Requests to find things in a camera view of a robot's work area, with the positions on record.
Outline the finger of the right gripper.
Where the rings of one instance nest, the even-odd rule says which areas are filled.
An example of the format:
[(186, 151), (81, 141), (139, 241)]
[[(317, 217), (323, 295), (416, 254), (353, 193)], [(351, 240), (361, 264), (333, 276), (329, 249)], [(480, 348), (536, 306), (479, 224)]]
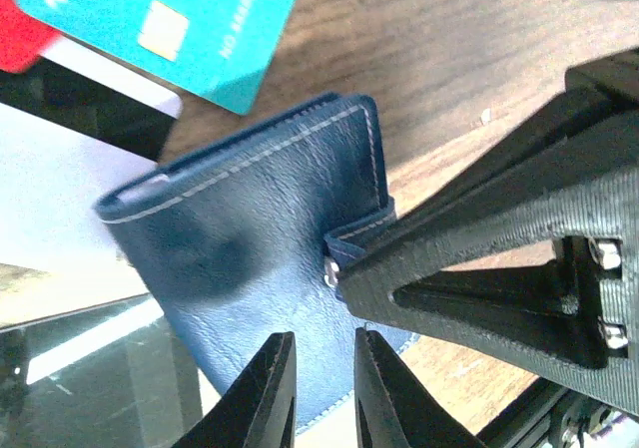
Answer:
[(638, 409), (638, 52), (565, 89), (339, 274), (358, 317)]

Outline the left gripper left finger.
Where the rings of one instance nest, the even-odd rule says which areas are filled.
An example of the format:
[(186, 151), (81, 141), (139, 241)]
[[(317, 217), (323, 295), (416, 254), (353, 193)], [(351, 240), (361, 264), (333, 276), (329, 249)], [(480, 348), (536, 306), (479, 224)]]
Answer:
[(293, 447), (296, 339), (273, 333), (215, 407), (175, 444), (186, 447)]

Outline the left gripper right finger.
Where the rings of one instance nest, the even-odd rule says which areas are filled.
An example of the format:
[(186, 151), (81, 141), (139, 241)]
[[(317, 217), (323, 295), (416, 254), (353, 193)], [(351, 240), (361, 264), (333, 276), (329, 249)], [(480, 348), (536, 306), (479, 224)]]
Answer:
[(482, 447), (375, 330), (355, 331), (354, 404), (360, 447)]

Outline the blue leather card holder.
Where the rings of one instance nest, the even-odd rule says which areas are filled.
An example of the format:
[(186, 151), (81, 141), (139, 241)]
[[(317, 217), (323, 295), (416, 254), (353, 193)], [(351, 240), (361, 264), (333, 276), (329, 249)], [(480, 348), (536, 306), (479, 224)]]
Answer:
[(297, 432), (350, 405), (362, 320), (336, 276), (395, 218), (371, 97), (323, 94), (112, 190), (94, 209), (219, 393), (269, 335), (290, 331)]

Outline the red card carried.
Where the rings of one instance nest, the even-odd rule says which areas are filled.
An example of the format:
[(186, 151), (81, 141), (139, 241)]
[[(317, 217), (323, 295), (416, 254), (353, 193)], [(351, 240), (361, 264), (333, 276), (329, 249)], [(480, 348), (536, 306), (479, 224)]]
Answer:
[(56, 29), (24, 13), (14, 0), (1, 0), (0, 16), (3, 72), (19, 74), (27, 71), (60, 37)]

